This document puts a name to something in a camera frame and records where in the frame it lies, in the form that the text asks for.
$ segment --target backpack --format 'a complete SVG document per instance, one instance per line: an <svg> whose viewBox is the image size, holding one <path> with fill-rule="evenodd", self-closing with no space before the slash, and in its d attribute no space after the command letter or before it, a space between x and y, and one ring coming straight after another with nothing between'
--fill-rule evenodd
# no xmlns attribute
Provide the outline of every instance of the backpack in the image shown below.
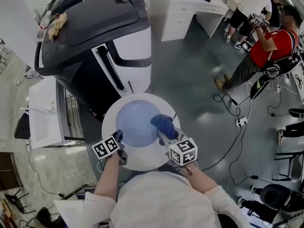
<svg viewBox="0 0 304 228"><path fill-rule="evenodd" d="M250 98L254 100L269 84L271 80L274 80L282 74L289 73L295 66L301 62L299 51L297 50L295 35L288 30L282 30L288 33L292 42L291 55L281 58L279 60L270 60L273 51L270 52L267 62L264 65L264 75L257 80L250 91Z"/></svg>

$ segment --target white shirt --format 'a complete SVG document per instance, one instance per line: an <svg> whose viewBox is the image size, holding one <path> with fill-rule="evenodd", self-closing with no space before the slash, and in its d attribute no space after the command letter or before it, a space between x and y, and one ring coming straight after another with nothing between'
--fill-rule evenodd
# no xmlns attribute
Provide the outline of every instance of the white shirt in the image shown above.
<svg viewBox="0 0 304 228"><path fill-rule="evenodd" d="M170 172L153 171L125 184L118 201L87 192L82 228L111 219L115 228L220 228L216 212L230 216L239 228L250 228L241 209L217 186L205 194Z"/></svg>
<svg viewBox="0 0 304 228"><path fill-rule="evenodd" d="M247 17L249 17L249 15L252 13L259 15L263 8L269 12L272 12L270 0L242 0L237 8Z"/></svg>

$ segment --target red shirt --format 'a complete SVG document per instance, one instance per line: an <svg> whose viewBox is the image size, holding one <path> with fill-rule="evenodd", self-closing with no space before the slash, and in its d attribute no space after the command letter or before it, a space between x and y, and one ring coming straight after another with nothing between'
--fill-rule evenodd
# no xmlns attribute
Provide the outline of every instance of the red shirt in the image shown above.
<svg viewBox="0 0 304 228"><path fill-rule="evenodd" d="M298 44L298 35L290 30L295 36L296 42ZM265 35L265 39L272 38L275 42L277 50L274 50L272 56L270 58L271 61L279 60L286 56L290 56L292 54L292 42L289 34L284 30L273 31L267 35ZM250 57L254 61L254 63L259 67L264 67L265 63L268 60L270 51L264 51L261 42L257 41L256 44L250 50Z"/></svg>

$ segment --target white round table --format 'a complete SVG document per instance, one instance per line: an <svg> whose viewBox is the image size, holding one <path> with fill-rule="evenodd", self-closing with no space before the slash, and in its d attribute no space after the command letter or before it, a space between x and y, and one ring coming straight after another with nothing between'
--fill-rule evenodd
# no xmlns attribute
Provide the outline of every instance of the white round table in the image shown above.
<svg viewBox="0 0 304 228"><path fill-rule="evenodd" d="M170 116L172 118L175 115L173 108L158 96L147 93L127 95L116 101L107 111L102 126L103 138L107 138L117 131L116 118L118 113L127 103L136 100L145 100L151 102L159 109L161 114ZM177 128L181 127L177 116L173 120L173 124ZM124 150L128 154L127 164L123 166L127 169L133 171L150 171L162 166L169 160L169 158L165 155L166 152L168 152L168 148L161 146L159 144L159 139L157 139L153 144L141 148L127 145L124 143L124 139L122 144L124 145Z"/></svg>

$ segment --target sneaker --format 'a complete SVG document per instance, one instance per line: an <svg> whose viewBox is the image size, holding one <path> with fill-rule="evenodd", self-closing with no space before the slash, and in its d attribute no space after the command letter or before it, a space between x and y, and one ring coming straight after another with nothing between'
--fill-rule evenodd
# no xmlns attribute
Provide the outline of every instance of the sneaker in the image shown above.
<svg viewBox="0 0 304 228"><path fill-rule="evenodd" d="M224 79L225 79L225 81L227 82L227 81L230 80L230 77L229 77L227 74L225 74L225 75L224 75Z"/></svg>
<svg viewBox="0 0 304 228"><path fill-rule="evenodd" d="M224 90L223 90L224 82L223 82L221 79L216 78L216 79L214 80L214 83L216 84L216 86L217 86L221 91L224 91Z"/></svg>
<svg viewBox="0 0 304 228"><path fill-rule="evenodd" d="M244 202L245 201L245 199L243 199L242 197L239 197L239 199L238 199L238 201L237 201L237 205L240 207L240 208L242 208L243 206L242 206L242 202Z"/></svg>
<svg viewBox="0 0 304 228"><path fill-rule="evenodd" d="M236 48L236 49L239 49L239 50L243 49L243 45L242 44L234 43L233 47Z"/></svg>
<svg viewBox="0 0 304 228"><path fill-rule="evenodd" d="M225 41L226 41L227 43L229 43L229 42L230 42L230 39L227 38L227 35L228 35L227 33L224 33L224 34L223 34L223 37L224 37Z"/></svg>
<svg viewBox="0 0 304 228"><path fill-rule="evenodd" d="M253 193L253 194L255 194L255 191L257 190L257 187L256 186L252 186L251 187L251 189L250 189L250 191Z"/></svg>
<svg viewBox="0 0 304 228"><path fill-rule="evenodd" d="M278 142L279 145L281 145L282 142L283 142L283 139L284 139L284 137L283 137L283 130L281 129L277 133L278 133L277 134L277 142Z"/></svg>

